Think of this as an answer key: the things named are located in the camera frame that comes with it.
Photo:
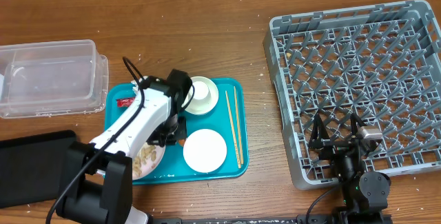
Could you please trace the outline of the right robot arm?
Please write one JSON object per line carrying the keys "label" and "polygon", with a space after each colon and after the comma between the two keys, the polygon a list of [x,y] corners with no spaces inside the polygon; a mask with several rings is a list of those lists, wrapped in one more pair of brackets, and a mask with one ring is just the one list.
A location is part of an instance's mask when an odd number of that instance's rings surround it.
{"label": "right robot arm", "polygon": [[[308,143],[320,160],[328,160],[338,184],[320,195],[307,210],[306,223],[391,223],[382,214],[388,207],[391,179],[382,172],[368,172],[362,158],[374,151],[382,140],[382,132],[367,125],[352,113],[351,134],[345,139],[332,139],[319,114],[314,116],[313,131]],[[314,206],[328,194],[341,190],[344,205],[335,207],[329,215],[311,215]]]}

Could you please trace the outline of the white tissue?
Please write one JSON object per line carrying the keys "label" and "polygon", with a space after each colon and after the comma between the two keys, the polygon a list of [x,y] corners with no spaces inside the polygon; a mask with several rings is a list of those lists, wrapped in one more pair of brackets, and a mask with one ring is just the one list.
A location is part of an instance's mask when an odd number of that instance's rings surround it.
{"label": "white tissue", "polygon": [[143,78],[140,78],[139,80],[138,80],[138,82],[136,82],[135,80],[132,80],[131,81],[131,84],[132,84],[132,89],[133,89],[133,91],[134,92],[137,92],[138,90],[139,90],[139,84],[142,84],[142,82],[145,80],[145,79],[147,79],[148,78],[148,76],[143,76]]}

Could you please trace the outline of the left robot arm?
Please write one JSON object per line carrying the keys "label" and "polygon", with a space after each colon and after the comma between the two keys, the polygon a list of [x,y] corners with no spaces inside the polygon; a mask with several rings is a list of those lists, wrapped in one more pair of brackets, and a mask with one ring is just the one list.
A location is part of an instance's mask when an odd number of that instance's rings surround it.
{"label": "left robot arm", "polygon": [[74,142],[65,154],[53,214],[78,223],[151,223],[132,205],[132,161],[145,144],[174,145],[187,136],[180,113],[192,89],[188,73],[166,79],[134,74],[138,92],[130,107],[90,143]]}

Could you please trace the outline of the red snack wrapper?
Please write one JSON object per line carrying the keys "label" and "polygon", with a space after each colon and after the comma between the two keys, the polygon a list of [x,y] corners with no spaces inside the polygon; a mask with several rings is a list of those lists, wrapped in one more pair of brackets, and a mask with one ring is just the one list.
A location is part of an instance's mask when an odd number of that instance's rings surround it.
{"label": "red snack wrapper", "polygon": [[134,97],[123,98],[123,99],[117,99],[117,100],[116,100],[116,106],[117,106],[118,108],[130,107],[131,104],[134,102],[134,100],[135,100]]}

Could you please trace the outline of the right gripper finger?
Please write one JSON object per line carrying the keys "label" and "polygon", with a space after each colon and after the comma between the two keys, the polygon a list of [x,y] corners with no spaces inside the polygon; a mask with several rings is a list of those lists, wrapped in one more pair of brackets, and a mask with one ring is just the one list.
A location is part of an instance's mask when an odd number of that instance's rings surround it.
{"label": "right gripper finger", "polygon": [[311,133],[311,141],[317,141],[321,139],[330,139],[325,124],[319,114],[314,115],[313,131]]}
{"label": "right gripper finger", "polygon": [[366,123],[355,113],[351,113],[351,134],[356,135],[358,133],[358,128],[366,126]]}

